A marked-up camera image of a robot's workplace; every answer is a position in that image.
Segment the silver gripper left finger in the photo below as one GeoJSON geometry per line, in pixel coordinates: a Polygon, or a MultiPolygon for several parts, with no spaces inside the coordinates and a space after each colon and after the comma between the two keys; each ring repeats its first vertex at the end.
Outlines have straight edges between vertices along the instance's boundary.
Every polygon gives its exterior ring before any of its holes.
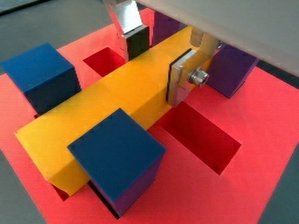
{"type": "Polygon", "coordinates": [[[142,24],[134,0],[102,0],[102,3],[129,61],[149,49],[149,27],[142,24]]]}

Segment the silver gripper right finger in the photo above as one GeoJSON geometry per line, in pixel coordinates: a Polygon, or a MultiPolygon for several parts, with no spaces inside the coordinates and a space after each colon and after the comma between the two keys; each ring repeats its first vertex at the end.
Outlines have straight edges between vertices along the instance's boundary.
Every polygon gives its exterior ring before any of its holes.
{"type": "Polygon", "coordinates": [[[204,63],[221,47],[221,42],[197,28],[190,29],[188,49],[169,64],[165,100],[174,108],[186,98],[192,87],[205,85],[209,75],[203,70],[204,63]]]}

